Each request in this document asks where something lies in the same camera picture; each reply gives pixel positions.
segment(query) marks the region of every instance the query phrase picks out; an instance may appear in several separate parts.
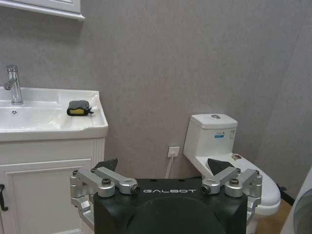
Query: cabinet handle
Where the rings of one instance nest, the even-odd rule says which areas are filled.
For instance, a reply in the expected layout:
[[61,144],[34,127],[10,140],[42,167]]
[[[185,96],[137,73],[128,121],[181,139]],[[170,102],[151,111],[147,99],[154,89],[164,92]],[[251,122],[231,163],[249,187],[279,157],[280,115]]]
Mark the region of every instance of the cabinet handle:
[[4,184],[0,184],[0,205],[3,211],[7,211],[8,207],[4,205],[4,199],[3,199],[3,194],[2,194],[2,191],[4,190],[4,188],[5,188]]

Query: toilet seat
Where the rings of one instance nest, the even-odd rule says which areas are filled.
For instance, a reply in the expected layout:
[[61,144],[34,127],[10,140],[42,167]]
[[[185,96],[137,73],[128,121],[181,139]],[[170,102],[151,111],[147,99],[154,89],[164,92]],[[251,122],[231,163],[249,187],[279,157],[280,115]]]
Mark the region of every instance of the toilet seat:
[[246,160],[244,157],[241,156],[241,158],[234,160],[232,156],[233,154],[227,154],[221,156],[218,155],[210,157],[198,157],[198,159],[201,158],[201,163],[205,162],[207,170],[209,170],[207,160],[211,158],[215,160],[229,162],[234,167],[240,168],[242,172],[248,168],[260,171],[260,173],[262,174],[262,197],[261,204],[256,207],[255,214],[265,216],[275,214],[278,211],[281,202],[281,194],[277,185],[267,174],[265,174],[257,166]]

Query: gray wall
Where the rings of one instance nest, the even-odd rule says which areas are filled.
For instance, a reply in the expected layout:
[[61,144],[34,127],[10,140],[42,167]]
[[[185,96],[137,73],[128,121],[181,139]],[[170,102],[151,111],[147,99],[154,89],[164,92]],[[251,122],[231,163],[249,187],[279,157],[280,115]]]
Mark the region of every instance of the gray wall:
[[[168,145],[183,147],[190,115],[197,113],[238,120],[234,150],[255,161],[284,102],[285,73],[309,5],[82,0],[84,23],[0,7],[0,81],[6,81],[4,66],[16,63],[22,86],[100,90],[109,122],[106,158],[118,157],[118,171],[127,176],[164,177]],[[299,144],[296,136],[290,140]],[[286,184],[270,166],[278,157],[267,155],[259,164]],[[181,150],[174,176],[196,174]]]
[[312,9],[297,39],[255,163],[296,196],[312,166]]

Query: toilet tank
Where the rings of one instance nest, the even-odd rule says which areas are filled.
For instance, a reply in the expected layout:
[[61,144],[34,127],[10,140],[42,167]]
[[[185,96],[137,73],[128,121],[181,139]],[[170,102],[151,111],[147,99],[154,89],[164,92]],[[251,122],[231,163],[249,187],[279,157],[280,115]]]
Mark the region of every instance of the toilet tank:
[[237,121],[224,114],[192,115],[184,154],[187,158],[226,155],[232,152]]

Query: label sticker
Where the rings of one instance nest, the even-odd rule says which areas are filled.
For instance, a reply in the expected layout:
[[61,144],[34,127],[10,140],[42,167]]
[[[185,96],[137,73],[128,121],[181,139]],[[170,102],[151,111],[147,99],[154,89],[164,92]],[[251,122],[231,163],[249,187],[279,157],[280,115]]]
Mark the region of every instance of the label sticker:
[[223,138],[224,137],[224,132],[216,132],[214,137],[215,138]]
[[230,139],[233,139],[235,137],[235,130],[232,130],[230,133]]

